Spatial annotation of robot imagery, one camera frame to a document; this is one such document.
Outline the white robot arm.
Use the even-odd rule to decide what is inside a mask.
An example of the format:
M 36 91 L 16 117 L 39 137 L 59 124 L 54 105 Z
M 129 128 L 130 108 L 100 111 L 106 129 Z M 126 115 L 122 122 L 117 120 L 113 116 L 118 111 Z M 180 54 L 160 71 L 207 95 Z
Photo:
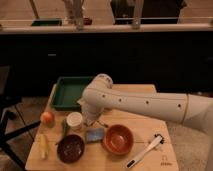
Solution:
M 213 98 L 210 97 L 115 90 L 109 75 L 98 74 L 84 88 L 78 103 L 89 125 L 105 109 L 116 109 L 181 124 L 213 136 Z

